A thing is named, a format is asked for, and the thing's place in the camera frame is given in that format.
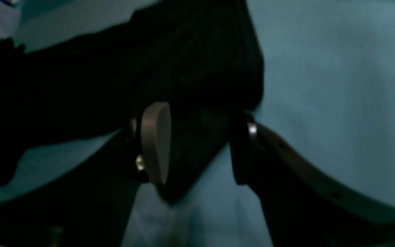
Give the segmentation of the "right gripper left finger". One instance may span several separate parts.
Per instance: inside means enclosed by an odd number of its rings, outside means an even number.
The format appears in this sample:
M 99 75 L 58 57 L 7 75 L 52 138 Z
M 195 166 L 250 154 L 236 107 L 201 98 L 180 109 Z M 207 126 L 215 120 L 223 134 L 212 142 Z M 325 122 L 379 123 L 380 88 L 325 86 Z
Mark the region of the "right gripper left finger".
M 171 111 L 156 102 L 66 175 L 0 203 L 0 247 L 118 247 L 140 184 L 165 184 Z

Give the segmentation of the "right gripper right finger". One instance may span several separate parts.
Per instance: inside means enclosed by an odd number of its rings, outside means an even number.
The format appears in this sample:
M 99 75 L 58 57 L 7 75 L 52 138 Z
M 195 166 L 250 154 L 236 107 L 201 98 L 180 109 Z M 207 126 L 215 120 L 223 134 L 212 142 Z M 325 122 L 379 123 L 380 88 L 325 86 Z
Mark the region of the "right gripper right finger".
M 395 208 L 315 168 L 251 114 L 230 115 L 235 181 L 259 197 L 275 247 L 395 247 Z

